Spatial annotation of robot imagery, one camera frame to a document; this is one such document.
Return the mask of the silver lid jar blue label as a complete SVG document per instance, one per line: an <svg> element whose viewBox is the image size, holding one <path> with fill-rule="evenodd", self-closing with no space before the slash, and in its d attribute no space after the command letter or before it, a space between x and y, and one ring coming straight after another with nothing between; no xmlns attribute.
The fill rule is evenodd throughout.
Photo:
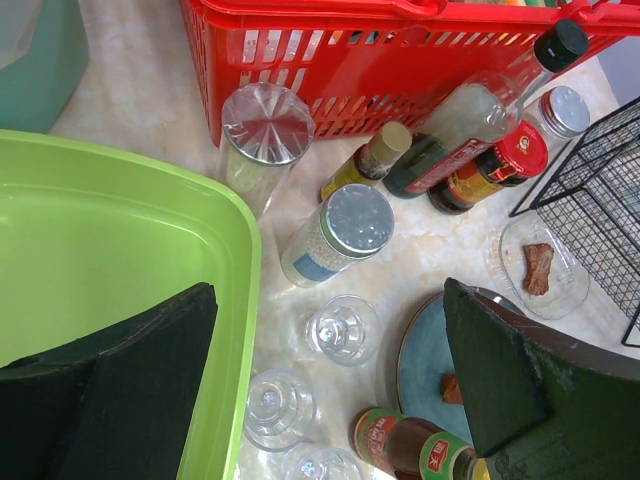
<svg viewBox="0 0 640 480"><path fill-rule="evenodd" d="M393 209L364 184L338 188L293 235L281 255L285 277L300 287L324 283L378 254L390 242Z"/></svg>

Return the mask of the blue ceramic plate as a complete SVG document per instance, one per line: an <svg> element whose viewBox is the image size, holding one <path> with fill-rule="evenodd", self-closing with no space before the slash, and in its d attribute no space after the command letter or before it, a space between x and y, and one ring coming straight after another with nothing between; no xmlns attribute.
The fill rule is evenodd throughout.
<svg viewBox="0 0 640 480"><path fill-rule="evenodd" d="M396 370L397 403L403 414L428 420L469 442L463 404L441 400L440 381L447 373L455 370L446 332L444 294L438 293L418 309L403 334Z"/></svg>

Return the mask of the clear glass oval dish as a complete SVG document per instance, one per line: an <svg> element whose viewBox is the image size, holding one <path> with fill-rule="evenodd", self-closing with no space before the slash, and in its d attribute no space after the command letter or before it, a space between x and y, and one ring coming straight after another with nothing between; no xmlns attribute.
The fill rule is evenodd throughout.
<svg viewBox="0 0 640 480"><path fill-rule="evenodd" d="M590 277L586 269L534 212L504 227L497 257L509 291L542 320L560 320L587 298Z"/></svg>

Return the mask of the red lid sauce jar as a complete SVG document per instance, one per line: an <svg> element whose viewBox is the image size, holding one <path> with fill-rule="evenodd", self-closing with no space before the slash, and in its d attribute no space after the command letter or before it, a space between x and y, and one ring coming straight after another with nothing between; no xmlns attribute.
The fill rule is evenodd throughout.
<svg viewBox="0 0 640 480"><path fill-rule="evenodd" d="M541 174L548 157L544 137L522 121L512 133L431 187L427 198L438 211L460 215L489 196Z"/></svg>

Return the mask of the dark vinegar bottle black cap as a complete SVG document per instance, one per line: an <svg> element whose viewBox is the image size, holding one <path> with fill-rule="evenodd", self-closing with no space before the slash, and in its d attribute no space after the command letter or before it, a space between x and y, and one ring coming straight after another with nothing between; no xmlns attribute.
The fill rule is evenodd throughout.
<svg viewBox="0 0 640 480"><path fill-rule="evenodd" d="M469 77L417 127L410 149L383 179L384 187L401 199L424 194L511 133L533 93L588 49L583 27L561 19L502 70Z"/></svg>

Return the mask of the red plastic shopping basket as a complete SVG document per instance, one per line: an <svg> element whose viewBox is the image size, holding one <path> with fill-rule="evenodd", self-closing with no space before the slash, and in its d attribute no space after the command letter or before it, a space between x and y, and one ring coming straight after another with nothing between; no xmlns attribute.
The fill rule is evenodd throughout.
<svg viewBox="0 0 640 480"><path fill-rule="evenodd" d="M309 107L320 138L410 127L474 73L502 70L557 21L591 54L639 32L635 1L549 7L456 1L184 1L180 5L210 137L239 87L279 84Z"/></svg>

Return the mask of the brown rib bone piece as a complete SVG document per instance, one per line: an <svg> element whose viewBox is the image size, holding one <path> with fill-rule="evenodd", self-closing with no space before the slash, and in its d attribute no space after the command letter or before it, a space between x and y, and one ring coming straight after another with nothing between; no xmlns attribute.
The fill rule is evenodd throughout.
<svg viewBox="0 0 640 480"><path fill-rule="evenodd" d="M527 265L523 280L524 290L533 296L545 295L549 290L549 276L554 249L548 243L528 244L522 247Z"/></svg>

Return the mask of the small beige cap bottle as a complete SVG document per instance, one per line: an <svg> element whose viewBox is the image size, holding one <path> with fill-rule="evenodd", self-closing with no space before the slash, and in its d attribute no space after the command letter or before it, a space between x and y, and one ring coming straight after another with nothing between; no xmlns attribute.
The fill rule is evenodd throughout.
<svg viewBox="0 0 640 480"><path fill-rule="evenodd" d="M319 191L321 201L347 184L375 186L412 145L412 134L397 121L390 121L361 145L327 180Z"/></svg>

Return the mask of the yellow cap sauce bottle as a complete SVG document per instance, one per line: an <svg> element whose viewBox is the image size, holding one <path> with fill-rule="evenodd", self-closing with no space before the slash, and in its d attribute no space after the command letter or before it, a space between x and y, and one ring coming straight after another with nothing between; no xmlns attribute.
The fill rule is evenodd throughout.
<svg viewBox="0 0 640 480"><path fill-rule="evenodd" d="M490 477L486 460L466 441L430 421L380 407L355 417L351 444L361 460L396 479Z"/></svg>

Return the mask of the green bin with plastic liner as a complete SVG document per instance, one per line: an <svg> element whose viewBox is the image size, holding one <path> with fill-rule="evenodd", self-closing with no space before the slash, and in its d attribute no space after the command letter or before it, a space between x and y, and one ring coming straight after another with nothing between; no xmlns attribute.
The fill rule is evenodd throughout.
<svg viewBox="0 0 640 480"><path fill-rule="evenodd" d="M30 48L1 69L1 127L46 133L57 121L89 63L77 1L44 1Z"/></svg>

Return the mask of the silver lid jar right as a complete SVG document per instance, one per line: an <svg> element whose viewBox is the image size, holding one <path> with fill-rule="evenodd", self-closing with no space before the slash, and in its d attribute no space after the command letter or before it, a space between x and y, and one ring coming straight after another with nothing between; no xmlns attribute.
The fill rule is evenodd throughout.
<svg viewBox="0 0 640 480"><path fill-rule="evenodd" d="M573 88L556 86L531 102L523 119L542 135L549 150L583 134L591 124L589 107Z"/></svg>

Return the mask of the small clear glass cup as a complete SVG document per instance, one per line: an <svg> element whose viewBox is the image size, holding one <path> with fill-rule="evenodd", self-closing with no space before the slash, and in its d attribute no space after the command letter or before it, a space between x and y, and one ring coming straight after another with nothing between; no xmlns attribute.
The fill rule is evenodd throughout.
<svg viewBox="0 0 640 480"><path fill-rule="evenodd" d="M356 295L329 300L304 327L309 347L344 367L364 365L376 353L382 328L373 306Z"/></svg>
<svg viewBox="0 0 640 480"><path fill-rule="evenodd" d="M317 411L309 380L300 373L271 369L249 383L244 435L257 448L283 453L305 440Z"/></svg>
<svg viewBox="0 0 640 480"><path fill-rule="evenodd" d="M362 480L363 471L355 457L344 449L301 443L281 460L280 478L285 480Z"/></svg>

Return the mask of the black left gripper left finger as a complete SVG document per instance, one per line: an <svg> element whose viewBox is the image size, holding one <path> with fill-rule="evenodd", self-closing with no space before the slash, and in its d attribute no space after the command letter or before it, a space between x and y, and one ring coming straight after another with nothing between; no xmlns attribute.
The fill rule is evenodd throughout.
<svg viewBox="0 0 640 480"><path fill-rule="evenodd" d="M2 478L176 478L217 311L197 283L3 366Z"/></svg>

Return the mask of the tall clear jar foil lid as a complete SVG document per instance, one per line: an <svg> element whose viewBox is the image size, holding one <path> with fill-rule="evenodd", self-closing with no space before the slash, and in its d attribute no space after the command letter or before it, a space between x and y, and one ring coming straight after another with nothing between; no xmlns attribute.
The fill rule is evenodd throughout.
<svg viewBox="0 0 640 480"><path fill-rule="evenodd" d="M221 111L221 179L259 218L314 139L308 106L267 82L238 88Z"/></svg>

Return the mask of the lime green plastic tray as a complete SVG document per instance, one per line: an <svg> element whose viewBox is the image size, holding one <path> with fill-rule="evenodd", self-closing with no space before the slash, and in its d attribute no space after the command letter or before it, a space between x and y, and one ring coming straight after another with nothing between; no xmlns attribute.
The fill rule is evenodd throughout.
<svg viewBox="0 0 640 480"><path fill-rule="evenodd" d="M189 170L101 145L1 134L1 360L205 282L218 313L178 475L229 479L242 436L261 239L245 203Z"/></svg>

